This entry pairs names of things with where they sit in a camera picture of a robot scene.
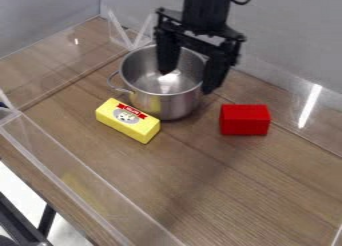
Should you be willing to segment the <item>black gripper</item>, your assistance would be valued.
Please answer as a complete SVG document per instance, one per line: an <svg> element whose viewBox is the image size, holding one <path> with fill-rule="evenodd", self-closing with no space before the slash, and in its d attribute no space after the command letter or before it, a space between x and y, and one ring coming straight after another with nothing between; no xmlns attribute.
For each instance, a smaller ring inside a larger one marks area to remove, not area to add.
<svg viewBox="0 0 342 246"><path fill-rule="evenodd" d="M243 6L247 1L183 0L181 11L163 7L156 10L159 72L166 75L176 69L182 47L209 57L202 83L205 95L222 86L246 41L246 36L227 25L233 4Z"/></svg>

